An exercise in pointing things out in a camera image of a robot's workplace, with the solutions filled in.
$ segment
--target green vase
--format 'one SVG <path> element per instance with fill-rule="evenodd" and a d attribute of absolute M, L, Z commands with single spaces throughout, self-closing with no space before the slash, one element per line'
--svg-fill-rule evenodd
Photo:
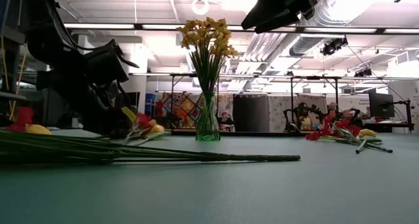
<path fill-rule="evenodd" d="M 214 92 L 202 93 L 204 107 L 196 122 L 196 137 L 198 141 L 218 141 L 220 140 L 220 126 L 215 115 Z"/>

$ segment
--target air duct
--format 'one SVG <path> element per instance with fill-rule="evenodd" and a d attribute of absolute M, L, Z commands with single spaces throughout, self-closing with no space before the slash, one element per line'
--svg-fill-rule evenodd
<path fill-rule="evenodd" d="M 346 26 L 371 6 L 375 0 L 319 0 L 316 12 L 310 20 L 301 20 L 300 26 Z M 269 65 L 283 71 L 300 60 L 323 37 L 301 37 L 299 34 L 287 35 L 278 49 L 268 60 Z M 296 58 L 281 59 L 278 56 L 295 56 Z"/>

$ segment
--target table surface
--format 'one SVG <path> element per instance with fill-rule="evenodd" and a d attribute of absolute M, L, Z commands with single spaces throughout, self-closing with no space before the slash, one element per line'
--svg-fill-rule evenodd
<path fill-rule="evenodd" d="M 304 138 L 169 137 L 148 146 L 299 162 L 0 168 L 0 223 L 419 223 L 419 136 L 393 154 Z"/>

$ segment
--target monitor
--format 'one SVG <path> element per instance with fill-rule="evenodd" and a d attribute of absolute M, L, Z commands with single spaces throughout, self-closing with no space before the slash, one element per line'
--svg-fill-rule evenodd
<path fill-rule="evenodd" d="M 374 92 L 370 92 L 368 95 L 369 110 L 372 117 L 395 117 L 392 95 Z"/>

